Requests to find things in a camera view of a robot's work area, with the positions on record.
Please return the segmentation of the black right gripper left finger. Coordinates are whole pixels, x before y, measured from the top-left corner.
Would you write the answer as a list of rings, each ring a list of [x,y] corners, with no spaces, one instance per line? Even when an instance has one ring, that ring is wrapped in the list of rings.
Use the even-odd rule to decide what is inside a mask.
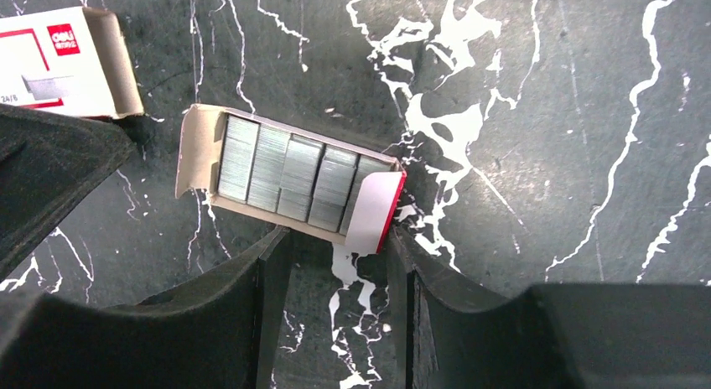
[[[290,231],[134,305],[1,297],[4,388],[267,388],[290,277]]]

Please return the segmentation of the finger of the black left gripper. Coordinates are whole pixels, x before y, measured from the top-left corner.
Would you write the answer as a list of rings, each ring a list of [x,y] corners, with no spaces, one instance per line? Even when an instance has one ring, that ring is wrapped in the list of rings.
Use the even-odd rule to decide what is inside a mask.
[[[117,125],[1,106],[1,277],[6,278],[135,145]]]

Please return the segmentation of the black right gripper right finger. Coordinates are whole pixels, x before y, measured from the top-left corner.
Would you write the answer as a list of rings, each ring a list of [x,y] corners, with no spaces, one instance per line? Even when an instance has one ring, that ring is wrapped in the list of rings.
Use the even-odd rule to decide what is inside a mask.
[[[710,290],[539,283],[505,298],[387,236],[399,388],[707,388]]]

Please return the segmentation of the red white staple box sleeve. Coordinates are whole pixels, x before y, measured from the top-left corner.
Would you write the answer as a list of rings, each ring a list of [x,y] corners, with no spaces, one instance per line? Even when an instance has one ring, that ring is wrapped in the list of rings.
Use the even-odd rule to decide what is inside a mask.
[[[2,18],[1,102],[70,117],[142,115],[117,15],[73,7]]]

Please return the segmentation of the cardboard staple tray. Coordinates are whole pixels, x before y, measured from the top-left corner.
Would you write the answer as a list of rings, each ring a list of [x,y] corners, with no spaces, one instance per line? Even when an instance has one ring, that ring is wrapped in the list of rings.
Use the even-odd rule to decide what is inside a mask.
[[[194,104],[180,132],[175,193],[350,252],[381,250],[407,174],[391,156],[235,108]]]

